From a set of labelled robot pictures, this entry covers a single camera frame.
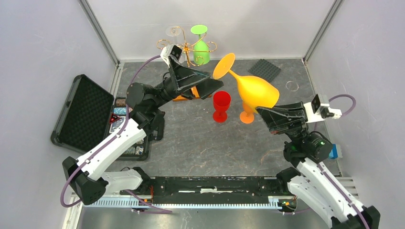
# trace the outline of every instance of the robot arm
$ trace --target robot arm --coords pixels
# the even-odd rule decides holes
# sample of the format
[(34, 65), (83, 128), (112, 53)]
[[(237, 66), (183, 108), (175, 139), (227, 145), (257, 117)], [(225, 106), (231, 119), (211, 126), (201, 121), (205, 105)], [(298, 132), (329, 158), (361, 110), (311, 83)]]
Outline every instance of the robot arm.
[(134, 169), (110, 173), (105, 170), (126, 149), (157, 130), (165, 114), (159, 107), (180, 95), (193, 99), (192, 87), (205, 99), (224, 85), (210, 78), (207, 72), (181, 66), (180, 55), (181, 49), (177, 46), (166, 47), (161, 56), (169, 66), (170, 77), (155, 87), (132, 83), (127, 90), (126, 102), (132, 108), (128, 119), (86, 154), (63, 161), (66, 180), (85, 205), (96, 202), (105, 193), (138, 188), (143, 179)]
[(302, 199), (329, 228), (378, 228), (379, 212), (373, 206), (366, 208), (353, 197), (322, 162), (332, 150), (330, 141), (308, 131), (307, 123), (340, 118), (340, 110), (331, 109), (325, 97), (316, 95), (311, 103), (259, 107), (257, 111), (271, 133), (286, 134), (291, 139), (285, 142), (284, 158), (294, 168), (277, 174), (283, 191)]

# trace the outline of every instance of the gray floor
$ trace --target gray floor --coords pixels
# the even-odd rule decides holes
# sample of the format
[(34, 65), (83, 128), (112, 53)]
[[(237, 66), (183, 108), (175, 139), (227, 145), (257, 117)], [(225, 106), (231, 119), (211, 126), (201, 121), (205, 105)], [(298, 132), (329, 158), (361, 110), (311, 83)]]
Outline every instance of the gray floor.
[[(247, 70), (256, 61), (237, 60), (232, 70), (239, 75), (249, 75)], [(269, 61), (281, 69), (272, 82), (280, 91), (277, 104), (312, 100), (314, 92), (301, 60)], [(212, 73), (217, 63), (210, 61), (196, 68)], [(124, 65), (117, 96), (125, 96), (130, 80), (141, 65), (139, 62)], [(166, 71), (165, 63), (151, 62), (135, 81), (155, 86)], [(153, 142), (149, 158), (143, 162), (116, 161), (108, 171), (139, 166), (150, 176), (275, 176), (290, 167), (283, 158), (283, 142), (288, 138), (271, 135), (257, 115), (252, 124), (243, 124), (239, 120), (242, 102), (235, 79), (228, 74), (221, 80), (225, 84), (221, 90), (232, 97), (225, 123), (213, 120), (211, 98), (169, 102), (161, 108), (166, 112), (165, 136)], [(318, 125), (318, 130), (325, 133), (324, 125)], [(339, 174), (336, 161), (327, 160), (325, 164), (333, 174)]]
[[(298, 210), (306, 209), (299, 201)], [(172, 209), (138, 215), (127, 208), (83, 208), (78, 229), (327, 229), (314, 211), (282, 216), (269, 209)]]

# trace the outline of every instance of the purple cable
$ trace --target purple cable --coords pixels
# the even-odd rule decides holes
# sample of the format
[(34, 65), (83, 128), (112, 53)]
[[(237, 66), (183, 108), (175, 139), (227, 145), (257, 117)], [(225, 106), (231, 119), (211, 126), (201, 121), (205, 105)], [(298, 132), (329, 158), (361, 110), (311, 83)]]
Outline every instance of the purple cable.
[(139, 200), (142, 204), (144, 204), (144, 205), (146, 205), (146, 206), (148, 206), (150, 208), (159, 210), (159, 211), (142, 211), (141, 213), (144, 213), (144, 214), (171, 214), (172, 213), (172, 211), (170, 211), (170, 210), (158, 208), (158, 207), (155, 207), (155, 206), (151, 205), (150, 203), (147, 203), (147, 202), (143, 201), (141, 198), (139, 198), (137, 195), (135, 195), (133, 192), (131, 192), (128, 189), (125, 189), (124, 191), (131, 194), (133, 197), (135, 197), (137, 200)]
[[(357, 102), (356, 102), (356, 99), (355, 99), (353, 96), (349, 95), (349, 94), (339, 94), (339, 95), (335, 95), (334, 97), (332, 97), (332, 98), (329, 99), (329, 102), (332, 102), (333, 100), (335, 100), (335, 99), (337, 99), (337, 98), (341, 98), (341, 97), (347, 97), (347, 98), (349, 98), (349, 99), (352, 100), (352, 106), (351, 106), (347, 111), (345, 111), (345, 112), (342, 113), (342, 116), (341, 116), (341, 117), (345, 117), (345, 116), (348, 115), (350, 112), (352, 112), (352, 110), (356, 107)], [(317, 124), (318, 124), (318, 123), (315, 123), (315, 125), (314, 125), (314, 130), (316, 130)]]
[[(135, 73), (135, 75), (134, 75), (134, 77), (132, 78), (130, 84), (132, 84), (132, 83), (134, 82), (135, 77), (138, 75), (138, 73), (140, 72), (140, 70), (141, 70), (143, 67), (145, 67), (146, 64), (148, 64), (149, 62), (151, 62), (151, 61), (153, 61), (153, 60), (155, 60), (155, 59), (157, 59), (157, 58), (159, 58), (159, 57), (160, 57), (159, 55), (158, 55), (158, 56), (154, 56), (154, 57), (150, 58), (149, 60), (147, 60), (146, 62), (144, 62), (143, 65), (142, 65), (142, 66), (138, 69), (138, 71)], [(128, 107), (128, 105), (127, 105), (127, 114), (126, 114), (125, 116), (126, 116), (125, 122), (123, 123), (122, 128), (118, 131), (117, 135), (120, 135), (120, 134), (125, 130), (125, 127), (127, 127), (128, 118), (129, 118), (129, 107)], [(98, 150), (96, 150), (92, 155), (90, 155), (87, 160), (90, 161), (91, 159), (93, 159), (101, 150), (103, 150), (105, 147), (107, 147), (107, 145), (109, 145), (110, 143), (112, 143), (116, 138), (117, 138), (116, 135), (113, 136), (109, 141), (107, 141), (107, 142), (106, 142), (104, 145), (102, 145)], [(78, 200), (78, 201), (76, 201), (76, 202), (74, 202), (74, 203), (66, 204), (66, 203), (64, 202), (64, 194), (65, 194), (65, 192), (66, 192), (66, 190), (67, 190), (67, 187), (69, 186), (69, 184), (70, 184), (70, 182), (73, 180), (73, 178), (76, 176), (76, 174), (87, 164), (86, 161), (83, 162), (79, 167), (77, 167), (77, 169), (76, 169), (76, 170), (70, 175), (70, 177), (66, 180), (66, 183), (64, 184), (64, 187), (62, 188), (62, 192), (61, 192), (61, 196), (60, 196), (60, 202), (61, 202), (61, 205), (62, 205), (63, 207), (65, 207), (65, 208), (73, 207), (74, 205), (80, 203), (80, 201), (81, 201), (81, 200)]]
[(322, 166), (320, 164), (318, 164), (318, 168), (321, 170), (321, 172), (323, 172), (322, 174), (329, 180), (329, 182), (332, 183), (332, 185), (339, 191), (339, 193), (345, 198), (345, 200), (353, 207), (353, 209), (356, 211), (357, 215), (360, 217), (360, 219), (362, 220), (364, 226), (366, 227), (366, 229), (370, 229), (370, 227), (367, 224), (366, 219), (364, 218), (363, 214), (360, 212), (360, 210), (353, 204), (352, 205), (352, 200), (346, 195), (346, 193), (343, 192), (343, 190), (341, 190), (341, 188), (333, 181), (333, 179), (329, 176), (328, 173), (324, 172)]

